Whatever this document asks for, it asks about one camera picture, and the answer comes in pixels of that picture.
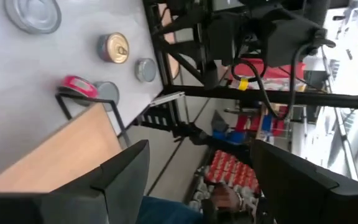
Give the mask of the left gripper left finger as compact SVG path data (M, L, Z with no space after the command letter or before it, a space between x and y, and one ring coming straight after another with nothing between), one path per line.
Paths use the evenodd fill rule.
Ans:
M0 223L135 223L149 162L144 139L49 193L0 193Z

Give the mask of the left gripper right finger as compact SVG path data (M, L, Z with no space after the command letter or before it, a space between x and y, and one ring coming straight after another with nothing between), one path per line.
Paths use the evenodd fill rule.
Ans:
M358 181L261 140L250 156L277 223L358 224Z

